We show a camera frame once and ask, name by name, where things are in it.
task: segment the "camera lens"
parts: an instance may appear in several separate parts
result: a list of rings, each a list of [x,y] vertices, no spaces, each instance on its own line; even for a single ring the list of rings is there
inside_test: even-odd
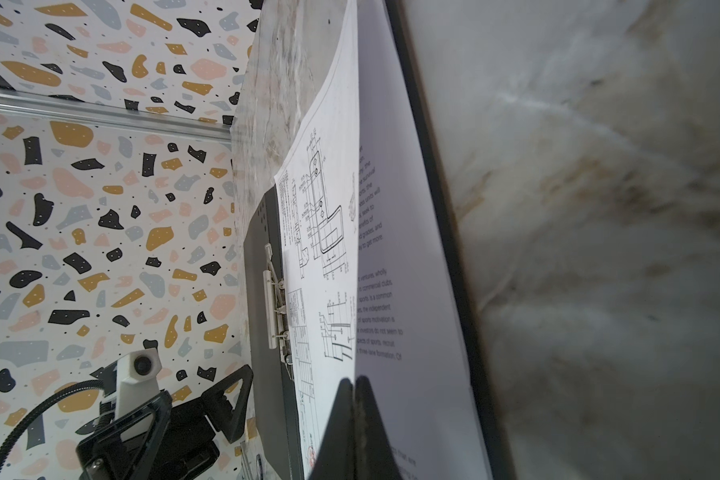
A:
[[[134,370],[139,375],[148,375],[152,370],[152,360],[148,356],[140,356],[134,360]]]

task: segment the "paper sheet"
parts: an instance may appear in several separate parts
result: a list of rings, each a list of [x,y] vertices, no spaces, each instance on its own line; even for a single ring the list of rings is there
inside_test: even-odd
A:
[[[366,375],[403,478],[489,478],[382,0],[348,3],[328,78],[276,185],[305,474],[338,382]]]
[[[347,4],[326,82],[275,176],[305,476],[338,383],[355,378],[357,7]]]
[[[403,478],[489,478],[422,151],[382,0],[358,6],[358,354]]]

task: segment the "patterned wall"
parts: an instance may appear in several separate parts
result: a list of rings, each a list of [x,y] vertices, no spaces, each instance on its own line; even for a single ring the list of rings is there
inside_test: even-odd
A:
[[[222,144],[0,115],[0,444],[129,351],[158,347],[174,402],[250,361],[234,195]],[[49,410],[2,478],[77,478],[98,395]],[[240,478],[240,449],[217,440],[210,474]]]
[[[260,8],[0,0],[0,87],[231,124]]]

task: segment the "black cable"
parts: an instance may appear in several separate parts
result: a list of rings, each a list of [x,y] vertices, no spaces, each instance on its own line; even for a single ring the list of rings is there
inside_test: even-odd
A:
[[[8,434],[8,437],[5,439],[5,442],[3,442],[3,445],[0,446],[0,470],[3,469],[5,459],[8,457],[10,450],[19,440],[19,437],[21,437],[21,434],[24,433],[24,430],[26,430],[32,422],[37,420],[39,416],[43,415],[43,412],[70,395],[82,392],[83,390],[93,389],[104,390],[104,382],[101,380],[86,380],[85,382],[75,383],[74,385],[68,386],[66,389],[59,390],[52,396],[43,400],[41,404],[33,408],[26,417],[21,419],[19,424],[16,425],[16,428]]]

